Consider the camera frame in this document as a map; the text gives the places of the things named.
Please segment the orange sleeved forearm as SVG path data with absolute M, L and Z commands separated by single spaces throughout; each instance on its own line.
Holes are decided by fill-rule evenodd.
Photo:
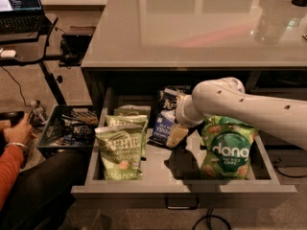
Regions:
M 22 148 L 17 143 L 8 143 L 0 157 L 0 210 L 4 207 L 24 161 Z

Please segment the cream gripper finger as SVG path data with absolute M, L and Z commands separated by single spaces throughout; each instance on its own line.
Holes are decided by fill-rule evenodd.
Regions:
M 168 148 L 176 147 L 188 134 L 189 129 L 182 124 L 173 124 L 166 142 Z

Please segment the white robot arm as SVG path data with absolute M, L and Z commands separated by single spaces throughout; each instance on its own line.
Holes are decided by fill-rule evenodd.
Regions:
M 191 95 L 177 97 L 176 119 L 180 124 L 196 127 L 212 115 L 240 120 L 307 150 L 305 101 L 250 95 L 236 78 L 205 80 Z

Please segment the person's hand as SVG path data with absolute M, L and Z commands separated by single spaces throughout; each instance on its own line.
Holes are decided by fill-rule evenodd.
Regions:
M 0 131 L 8 143 L 27 145 L 32 138 L 36 138 L 36 134 L 33 132 L 33 128 L 28 119 L 29 114 L 25 113 L 23 118 L 15 126 L 12 126 L 9 120 L 0 122 Z

